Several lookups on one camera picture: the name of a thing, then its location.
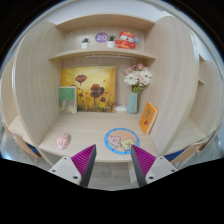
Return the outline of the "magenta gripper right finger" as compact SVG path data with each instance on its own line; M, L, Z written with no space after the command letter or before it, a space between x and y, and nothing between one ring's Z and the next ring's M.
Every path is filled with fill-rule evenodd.
M177 172L177 169L165 157L155 157L135 145L131 146L131 158L140 187Z

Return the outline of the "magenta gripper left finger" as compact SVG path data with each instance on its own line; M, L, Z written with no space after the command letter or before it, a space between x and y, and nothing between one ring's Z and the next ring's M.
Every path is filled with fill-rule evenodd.
M96 158L96 145L72 157L62 157L49 172L81 187L87 187Z

